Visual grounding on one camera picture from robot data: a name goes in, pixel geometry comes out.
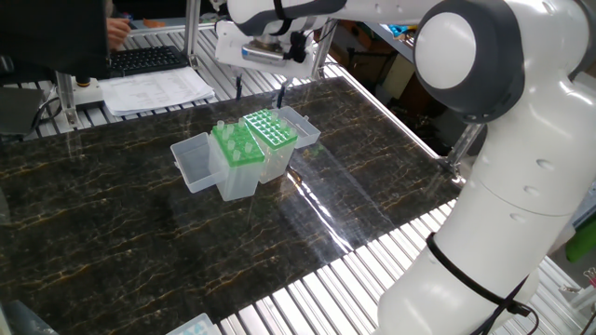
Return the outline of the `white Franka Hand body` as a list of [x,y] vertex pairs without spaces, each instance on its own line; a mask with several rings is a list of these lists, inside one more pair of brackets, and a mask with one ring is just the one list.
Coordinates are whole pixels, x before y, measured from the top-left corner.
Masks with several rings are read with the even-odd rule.
[[306,78],[315,69],[313,39],[305,32],[246,36],[229,20],[215,24],[216,60],[230,66]]

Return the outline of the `bare person hand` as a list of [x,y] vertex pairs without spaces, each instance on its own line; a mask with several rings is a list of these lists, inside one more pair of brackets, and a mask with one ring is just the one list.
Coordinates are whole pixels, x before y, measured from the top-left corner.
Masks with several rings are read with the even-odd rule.
[[124,45],[131,28],[128,19],[108,18],[106,20],[108,46],[110,50],[119,49]]

